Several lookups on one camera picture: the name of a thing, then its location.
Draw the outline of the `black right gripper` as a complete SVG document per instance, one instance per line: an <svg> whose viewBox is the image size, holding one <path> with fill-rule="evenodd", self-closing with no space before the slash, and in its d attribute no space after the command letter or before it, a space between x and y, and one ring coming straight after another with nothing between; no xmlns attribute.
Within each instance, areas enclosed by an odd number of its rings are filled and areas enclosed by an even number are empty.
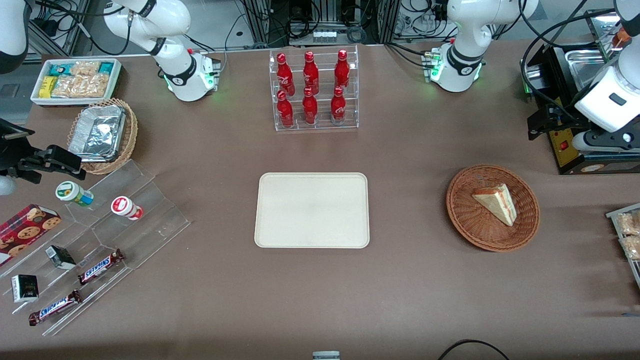
<svg viewBox="0 0 640 360"><path fill-rule="evenodd" d="M62 146L50 145L46 150L32 146L28 137L34 130L0 120L0 170L2 176L40 183L48 163L64 169L68 176L84 181L87 171L82 169L82 158Z"/></svg>

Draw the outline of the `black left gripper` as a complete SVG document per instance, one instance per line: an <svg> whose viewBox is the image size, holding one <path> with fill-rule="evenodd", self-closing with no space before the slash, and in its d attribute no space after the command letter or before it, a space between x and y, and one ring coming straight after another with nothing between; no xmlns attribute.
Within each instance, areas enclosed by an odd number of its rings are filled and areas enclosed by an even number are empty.
<svg viewBox="0 0 640 360"><path fill-rule="evenodd" d="M535 112L528 117L528 140L534 141L546 133L575 129L578 132L589 130L589 120L573 106L560 107L547 104L545 112Z"/></svg>

